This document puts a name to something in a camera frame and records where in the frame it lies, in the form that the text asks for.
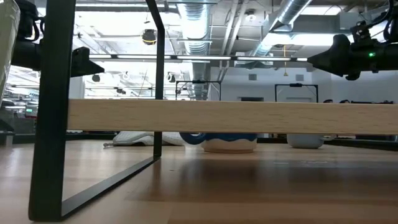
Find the wooden floor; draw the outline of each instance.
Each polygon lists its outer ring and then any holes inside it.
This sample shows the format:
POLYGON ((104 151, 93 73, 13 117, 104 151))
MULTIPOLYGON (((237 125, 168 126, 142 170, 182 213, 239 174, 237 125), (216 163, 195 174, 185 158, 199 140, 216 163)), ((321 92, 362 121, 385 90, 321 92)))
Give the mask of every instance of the wooden floor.
MULTIPOLYGON (((151 147, 67 143, 64 198, 141 161, 151 147)), ((27 218, 32 146, 0 149, 0 223, 27 218)), ((252 154, 164 147, 164 156, 64 223, 398 223, 398 153, 351 147, 252 154)))

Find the fluorescent light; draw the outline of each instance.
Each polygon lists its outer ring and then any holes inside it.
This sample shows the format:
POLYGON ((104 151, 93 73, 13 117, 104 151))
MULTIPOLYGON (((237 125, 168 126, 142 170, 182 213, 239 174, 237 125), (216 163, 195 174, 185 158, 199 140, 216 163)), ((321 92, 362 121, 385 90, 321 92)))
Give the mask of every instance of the fluorescent light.
POLYGON ((89 58, 112 58, 111 55, 90 55, 89 58))
MULTIPOLYGON (((156 55, 118 55, 121 59, 156 59, 156 55)), ((166 55, 164 59, 170 59, 171 57, 166 55)))
POLYGON ((188 42, 188 43, 190 43, 190 42, 193 42, 193 43, 213 43, 213 41, 212 40, 178 40, 177 41, 178 43, 184 43, 184 42, 188 42))
POLYGON ((115 4, 115 3, 108 3, 108 4, 96 4, 96 3, 77 3, 76 6, 78 7, 148 7, 146 4, 115 4))
POLYGON ((231 57, 225 56, 177 56, 178 59, 182 60, 231 60, 231 57))
POLYGON ((5 106, 5 109, 25 109, 26 106, 5 106))
POLYGON ((297 58, 298 62, 306 62, 308 58, 297 58))
POLYGON ((209 60, 183 60, 182 62, 187 62, 187 63, 210 63, 209 60))
POLYGON ((6 87, 13 87, 13 88, 39 88, 39 85, 12 85, 12 84, 7 84, 6 87))
POLYGON ((297 34, 293 37, 294 45, 331 46, 334 34, 297 34))
POLYGON ((341 8, 337 5, 334 6, 307 6, 305 9, 300 13, 301 15, 328 15, 328 16, 335 16, 339 14, 341 8))
POLYGON ((289 62, 291 59, 281 57, 238 57, 237 60, 260 62, 289 62))

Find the ceiling light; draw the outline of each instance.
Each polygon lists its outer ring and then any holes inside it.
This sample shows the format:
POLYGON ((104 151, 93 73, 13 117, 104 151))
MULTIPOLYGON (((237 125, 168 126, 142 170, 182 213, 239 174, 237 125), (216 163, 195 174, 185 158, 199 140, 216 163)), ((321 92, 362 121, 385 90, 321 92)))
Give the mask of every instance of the ceiling light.
POLYGON ((89 58, 112 58, 111 55, 90 55, 89 58))
MULTIPOLYGON (((121 59, 156 59, 156 55, 118 55, 121 59)), ((166 55, 164 59, 170 59, 170 56, 166 55)))
POLYGON ((298 62, 306 62, 308 58, 297 58, 298 62))
POLYGON ((210 63, 209 60, 183 60, 182 62, 187 62, 187 63, 210 63))
POLYGON ((39 88, 39 85, 9 85, 7 84, 7 87, 14 87, 14 88, 39 88))
POLYGON ((260 61, 260 62, 289 62, 291 58, 283 57, 238 57, 237 60, 260 61))
POLYGON ((177 42, 178 43, 184 43, 184 42, 187 42, 187 43, 190 43, 190 42, 193 42, 193 43, 213 43, 212 40, 178 40, 177 42))
POLYGON ((293 37, 294 45, 331 46, 334 34, 297 34, 293 37))
POLYGON ((177 56, 177 59, 181 60, 231 60, 231 57, 227 56, 177 56))
POLYGON ((96 3, 77 3, 76 7, 148 7, 146 4, 115 4, 115 3, 108 3, 108 4, 96 4, 96 3))
POLYGON ((5 106, 5 109, 25 109, 26 106, 5 106))
POLYGON ((254 15, 255 10, 254 9, 248 9, 244 14, 246 15, 246 20, 252 22, 253 20, 256 19, 256 16, 254 15))

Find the white container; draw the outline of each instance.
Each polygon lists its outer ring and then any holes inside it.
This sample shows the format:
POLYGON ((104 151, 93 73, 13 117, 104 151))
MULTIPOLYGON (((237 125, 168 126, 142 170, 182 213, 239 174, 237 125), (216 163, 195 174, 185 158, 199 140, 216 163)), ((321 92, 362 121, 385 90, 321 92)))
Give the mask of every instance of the white container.
POLYGON ((0 0, 0 105, 11 66, 20 11, 14 0, 0 0))

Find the black metal table leg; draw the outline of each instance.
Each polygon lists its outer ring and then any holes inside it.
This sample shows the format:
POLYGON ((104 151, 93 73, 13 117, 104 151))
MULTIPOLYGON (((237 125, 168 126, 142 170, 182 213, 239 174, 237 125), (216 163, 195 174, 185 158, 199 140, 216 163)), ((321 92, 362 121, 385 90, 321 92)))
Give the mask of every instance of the black metal table leg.
MULTIPOLYGON (((160 17, 159 10, 154 0, 146 0, 152 18, 157 28, 157 57, 156 57, 156 84, 155 99, 163 100, 164 90, 164 45, 165 45, 165 29, 160 17)), ((155 132, 154 135, 154 156, 162 156, 162 133, 155 132)))
POLYGON ((220 86, 220 93, 219 93, 219 96, 218 96, 218 100, 220 100, 221 101, 221 85, 222 85, 222 82, 221 81, 219 81, 218 82, 218 85, 220 86))
POLYGON ((278 92, 277 92, 277 87, 278 86, 290 86, 290 87, 303 87, 303 86, 314 86, 316 89, 315 95, 316 95, 316 100, 317 103, 319 103, 319 95, 318 95, 318 85, 312 85, 312 84, 301 84, 301 83, 291 83, 291 84, 275 84, 274 85, 274 92, 275 92, 275 102, 278 102, 278 92))
POLYGON ((61 218, 75 0, 47 1, 29 218, 61 218))
MULTIPOLYGON (((42 52, 39 112, 29 197, 29 219, 62 221, 90 201, 117 187, 162 155, 162 133, 155 133, 154 156, 62 201, 68 92, 75 0, 47 1, 42 52)), ((164 26, 155 0, 147 0, 158 27, 156 99, 163 99, 164 26)))

